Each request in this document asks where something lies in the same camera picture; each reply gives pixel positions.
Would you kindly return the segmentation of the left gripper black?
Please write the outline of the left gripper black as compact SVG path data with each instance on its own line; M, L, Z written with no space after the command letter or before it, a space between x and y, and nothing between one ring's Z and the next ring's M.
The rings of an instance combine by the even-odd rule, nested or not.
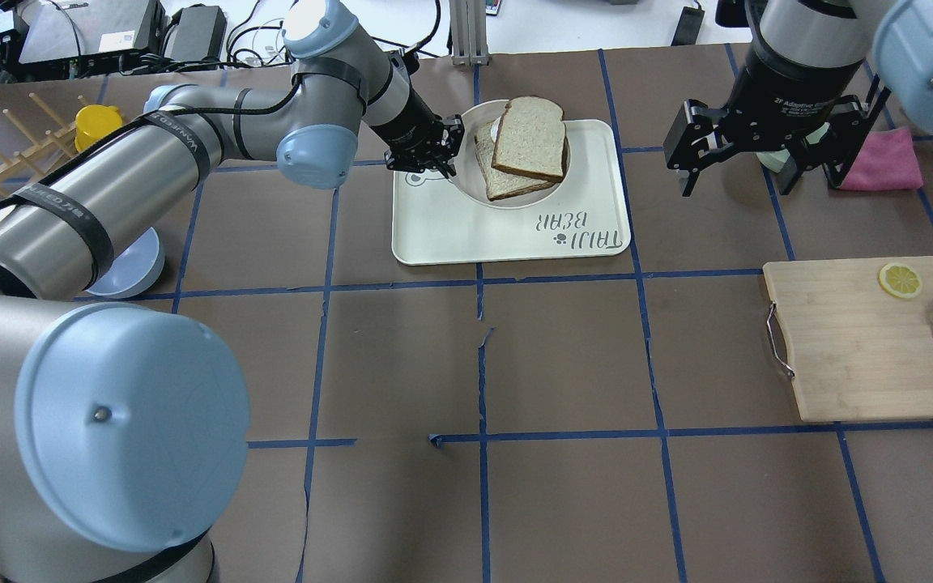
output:
M389 147L386 169L438 171L446 180L456 176L455 159L464 137L462 115L441 117L421 97L411 97L392 121L369 128Z

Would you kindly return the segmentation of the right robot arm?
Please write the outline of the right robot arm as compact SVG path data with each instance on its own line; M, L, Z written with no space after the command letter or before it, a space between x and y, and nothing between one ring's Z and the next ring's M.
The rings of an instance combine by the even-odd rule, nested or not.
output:
M722 107L686 100L671 123L684 196L712 164L781 149L782 194L816 168L837 187L891 96L933 135L933 1L721 1L715 19L752 43Z

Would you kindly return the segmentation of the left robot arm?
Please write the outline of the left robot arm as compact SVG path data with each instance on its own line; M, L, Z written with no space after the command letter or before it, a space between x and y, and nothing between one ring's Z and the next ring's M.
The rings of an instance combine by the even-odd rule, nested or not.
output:
M337 189L360 126L386 167L455 174L462 118L340 1L281 29L288 91L171 85L142 115L0 200L0 579L215 582L210 528L247 461L247 385L199 321L127 303L165 253L152 224L229 160Z

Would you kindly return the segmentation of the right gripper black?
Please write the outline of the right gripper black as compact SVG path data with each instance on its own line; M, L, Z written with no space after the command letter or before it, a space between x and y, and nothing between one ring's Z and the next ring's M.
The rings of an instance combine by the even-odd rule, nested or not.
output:
M859 67L748 57L721 107L685 100L664 138L664 162L680 171L682 196L692 195L704 168L740 152L788 149L777 173L780 196L820 164L852 164L869 133L869 112L845 93Z

